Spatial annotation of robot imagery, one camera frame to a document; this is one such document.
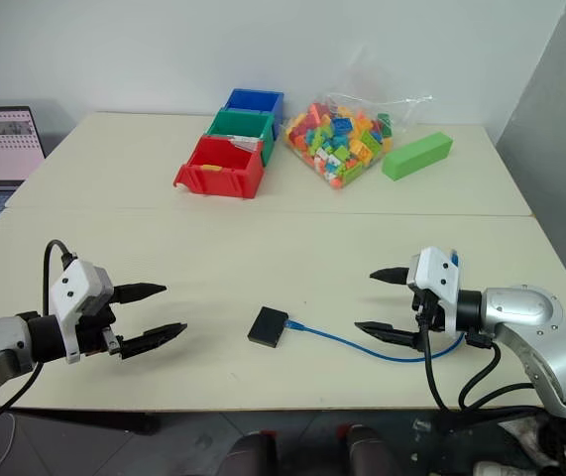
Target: red block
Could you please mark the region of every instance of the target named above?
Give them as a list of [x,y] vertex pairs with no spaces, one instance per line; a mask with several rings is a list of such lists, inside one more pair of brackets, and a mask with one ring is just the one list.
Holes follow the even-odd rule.
[[206,195],[254,198],[264,172],[262,150],[263,141],[249,151],[225,137],[203,136],[173,185],[183,183],[190,191]]

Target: floor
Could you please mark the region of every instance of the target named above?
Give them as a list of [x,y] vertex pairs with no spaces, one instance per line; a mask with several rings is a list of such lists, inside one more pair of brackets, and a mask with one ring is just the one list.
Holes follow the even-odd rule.
[[[239,412],[166,414],[152,436],[16,416],[12,449],[0,476],[213,475],[244,434],[277,435],[282,475],[344,475],[336,432],[353,422],[372,426],[393,448],[404,474],[472,474],[479,460],[531,465],[515,440],[495,424],[441,437],[430,430],[432,412]],[[12,420],[0,417],[0,456]]]

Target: plastic storage bin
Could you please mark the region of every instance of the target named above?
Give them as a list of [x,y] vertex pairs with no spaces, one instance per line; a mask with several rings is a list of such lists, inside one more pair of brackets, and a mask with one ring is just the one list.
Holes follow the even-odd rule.
[[243,110],[274,114],[274,140],[279,135],[283,122],[284,94],[275,91],[257,91],[255,89],[234,89],[227,100],[225,110]]
[[263,141],[261,158],[267,165],[274,148],[274,114],[221,109],[207,133],[212,136],[256,137]]
[[173,184],[194,193],[254,198],[263,177],[262,150],[262,141],[203,136]]

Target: laptop screen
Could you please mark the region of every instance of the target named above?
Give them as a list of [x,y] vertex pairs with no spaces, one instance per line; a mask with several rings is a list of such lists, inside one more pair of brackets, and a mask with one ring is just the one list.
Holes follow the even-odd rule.
[[0,185],[20,184],[44,159],[30,108],[0,107]]

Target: blue cable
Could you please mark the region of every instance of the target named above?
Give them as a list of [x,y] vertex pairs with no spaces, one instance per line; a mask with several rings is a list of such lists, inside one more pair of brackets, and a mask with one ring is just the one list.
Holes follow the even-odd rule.
[[[317,329],[312,329],[311,327],[307,327],[306,325],[301,324],[300,322],[296,322],[295,320],[288,320],[284,326],[289,329],[310,332],[312,334],[319,335],[320,337],[326,337],[327,339],[335,340],[336,342],[340,342],[341,344],[346,344],[350,347],[353,347],[354,349],[361,350],[362,352],[366,352],[367,354],[372,355],[373,357],[378,357],[380,359],[388,360],[390,362],[399,362],[402,364],[403,363],[408,364],[415,362],[424,362],[425,360],[423,357],[417,357],[414,359],[400,359],[398,357],[389,357],[388,355],[380,354],[378,352],[375,352],[374,350],[367,349],[366,347],[362,347],[360,344],[356,344],[355,342],[351,342],[350,340],[343,339],[342,337],[338,337],[337,335],[329,334],[327,332],[322,332],[321,330],[317,330]],[[452,345],[450,345],[450,347],[448,347],[447,349],[443,349],[442,351],[437,352],[435,354],[432,354],[432,358],[436,359],[437,357],[442,357],[446,354],[449,354],[459,346],[462,339],[463,339],[463,333],[461,333],[459,338],[455,340],[452,343]]]

